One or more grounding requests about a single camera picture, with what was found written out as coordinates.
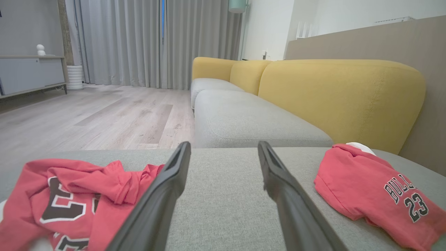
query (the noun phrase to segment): gray curtain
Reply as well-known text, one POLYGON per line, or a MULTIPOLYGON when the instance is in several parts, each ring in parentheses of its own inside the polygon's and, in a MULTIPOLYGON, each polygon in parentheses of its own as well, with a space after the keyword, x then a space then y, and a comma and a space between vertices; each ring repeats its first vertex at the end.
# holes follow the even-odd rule
POLYGON ((77 13, 83 21, 79 37, 90 40, 82 53, 95 84, 160 87, 160 5, 160 0, 80 0, 80 9, 88 11, 77 13))
POLYGON ((166 0, 162 88, 189 90, 195 57, 237 60, 241 14, 229 0, 166 0))

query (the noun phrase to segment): jersey number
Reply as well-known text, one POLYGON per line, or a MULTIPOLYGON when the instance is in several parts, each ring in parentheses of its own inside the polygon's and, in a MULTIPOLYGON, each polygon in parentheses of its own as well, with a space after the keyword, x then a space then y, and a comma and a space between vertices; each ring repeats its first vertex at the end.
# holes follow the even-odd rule
POLYGON ((427 208, 426 204, 423 202, 423 199, 418 193, 414 193, 412 195, 412 198, 407 197, 404 200, 404 205, 406 207, 409 207, 409 216, 412 218, 412 221, 415 223, 417 220, 421 218, 421 216, 427 215, 429 212, 429 209, 427 208), (418 202, 421 209, 414 211, 415 208, 415 202, 418 202))
POLYGON ((85 203, 78 203, 73 200, 73 193, 62 189, 62 184, 57 177, 51 177, 48 180, 50 187, 50 201, 43 212, 41 223, 58 222, 58 221, 74 221, 85 215, 85 203), (68 199, 68 205, 58 205, 58 199, 68 199))
POLYGON ((83 250, 88 247, 88 241, 89 238, 83 238, 83 239, 70 239, 68 236, 64 235, 57 247, 57 251, 66 251, 68 248, 74 249, 74 250, 83 250))

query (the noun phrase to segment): number 23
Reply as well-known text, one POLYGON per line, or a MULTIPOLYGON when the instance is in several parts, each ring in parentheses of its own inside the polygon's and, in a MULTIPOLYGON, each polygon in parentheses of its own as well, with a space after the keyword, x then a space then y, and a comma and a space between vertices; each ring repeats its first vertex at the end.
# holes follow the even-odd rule
POLYGON ((421 198, 421 196, 418 193, 414 193, 412 195, 412 199, 410 197, 407 197, 404 200, 404 205, 406 205, 406 207, 410 206, 409 216, 412 218, 412 221, 415 223, 417 220, 420 219, 421 216, 427 215, 427 213, 429 212, 429 209, 427 208, 426 204, 423 202, 423 199, 421 198), (418 211, 415 211, 415 213, 414 213, 413 209, 415 208, 415 202, 418 202, 421 209, 419 209, 418 211))

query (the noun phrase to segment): gray sofa cushion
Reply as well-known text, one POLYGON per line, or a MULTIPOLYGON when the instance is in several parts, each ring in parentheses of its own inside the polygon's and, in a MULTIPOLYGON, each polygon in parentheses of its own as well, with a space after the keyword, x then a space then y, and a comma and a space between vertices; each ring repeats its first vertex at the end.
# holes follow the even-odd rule
POLYGON ((228 90, 244 92, 242 88, 225 80, 208 78, 194 79, 190 85, 190 103, 192 105, 192 109, 195 108, 195 98, 202 90, 228 90))
MULTIPOLYGON (((274 150, 349 250, 401 250, 382 229, 363 219, 350 220, 317 194, 313 180, 328 148, 274 150)), ((400 156, 374 152, 446 209, 446 177, 400 156)), ((126 171, 140 171, 148 163, 165 163, 172 153, 173 150, 77 151, 46 157, 79 159, 102 166, 119 159, 126 171)), ((286 250, 276 204, 263 190, 256 148, 192 149, 186 187, 173 212, 166 250, 286 250)), ((432 250, 446 250, 445 235, 432 250)))
POLYGON ((195 100, 195 147, 331 146, 316 126, 246 92, 203 90, 195 100))

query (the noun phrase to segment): white wall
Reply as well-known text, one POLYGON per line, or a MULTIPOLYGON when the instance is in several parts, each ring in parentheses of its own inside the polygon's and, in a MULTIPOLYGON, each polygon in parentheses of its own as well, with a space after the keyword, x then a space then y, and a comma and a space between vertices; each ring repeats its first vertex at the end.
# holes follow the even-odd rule
POLYGON ((296 39, 297 28, 299 26, 299 22, 303 26, 304 23, 307 23, 309 27, 312 25, 312 30, 316 31, 315 27, 315 18, 316 12, 318 10, 319 0, 295 0, 293 6, 293 12, 291 14, 291 21, 288 29, 288 37, 286 41, 285 51, 288 47, 288 42, 296 39))
POLYGON ((393 18, 442 15, 446 15, 446 0, 319 0, 316 22, 322 35, 393 18))
POLYGON ((250 0, 246 13, 246 33, 242 58, 282 60, 288 37, 294 0, 250 0))
POLYGON ((0 55, 63 55, 56 0, 0 0, 0 55))

